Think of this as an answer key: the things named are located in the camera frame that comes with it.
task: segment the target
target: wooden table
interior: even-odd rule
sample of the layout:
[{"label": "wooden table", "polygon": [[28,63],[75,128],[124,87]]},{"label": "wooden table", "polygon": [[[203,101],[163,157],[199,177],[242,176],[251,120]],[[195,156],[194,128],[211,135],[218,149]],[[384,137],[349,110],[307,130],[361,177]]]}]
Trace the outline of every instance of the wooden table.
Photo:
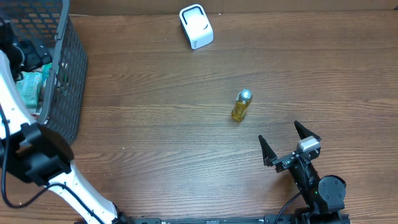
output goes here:
[{"label": "wooden table", "polygon": [[[93,186],[134,217],[276,213],[297,189],[289,172],[262,165],[257,136],[283,156],[297,119],[323,138],[319,175],[347,182],[353,223],[397,223],[398,13],[209,19],[213,43],[192,51],[176,15],[73,18],[89,58],[73,150]],[[242,88],[254,99],[235,123]],[[10,177],[15,203],[37,190]],[[0,223],[79,219],[53,193],[0,209]]]}]

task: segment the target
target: basket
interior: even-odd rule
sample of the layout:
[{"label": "basket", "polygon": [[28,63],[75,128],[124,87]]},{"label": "basket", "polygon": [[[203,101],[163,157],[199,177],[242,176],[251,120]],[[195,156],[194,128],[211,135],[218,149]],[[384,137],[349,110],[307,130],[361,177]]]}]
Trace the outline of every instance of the basket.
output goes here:
[{"label": "basket", "polygon": [[69,0],[0,0],[0,10],[20,40],[40,39],[53,49],[37,122],[72,143],[78,132],[87,55],[68,15]]}]

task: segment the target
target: bottle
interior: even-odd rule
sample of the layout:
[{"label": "bottle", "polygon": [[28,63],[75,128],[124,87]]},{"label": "bottle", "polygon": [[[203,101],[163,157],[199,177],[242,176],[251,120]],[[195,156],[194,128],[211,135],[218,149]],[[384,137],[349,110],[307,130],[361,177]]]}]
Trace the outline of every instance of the bottle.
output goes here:
[{"label": "bottle", "polygon": [[243,89],[236,97],[235,107],[232,110],[231,116],[236,121],[243,120],[246,112],[248,111],[248,106],[251,103],[253,95],[250,90]]}]

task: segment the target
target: silver cap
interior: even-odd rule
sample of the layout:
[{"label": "silver cap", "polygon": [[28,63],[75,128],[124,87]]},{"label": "silver cap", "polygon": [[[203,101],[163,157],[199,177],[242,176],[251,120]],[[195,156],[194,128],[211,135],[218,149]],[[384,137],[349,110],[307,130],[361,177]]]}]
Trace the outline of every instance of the silver cap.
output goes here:
[{"label": "silver cap", "polygon": [[251,90],[249,89],[243,89],[239,94],[236,100],[238,101],[251,101],[251,98],[253,97]]}]

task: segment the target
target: green package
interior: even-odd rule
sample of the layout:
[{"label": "green package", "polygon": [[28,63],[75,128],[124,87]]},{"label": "green package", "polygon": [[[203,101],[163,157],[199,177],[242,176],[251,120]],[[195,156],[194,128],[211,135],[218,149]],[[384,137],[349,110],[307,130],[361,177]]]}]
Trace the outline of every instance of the green package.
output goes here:
[{"label": "green package", "polygon": [[22,72],[24,79],[17,82],[17,89],[27,108],[36,108],[43,84],[41,72]]}]

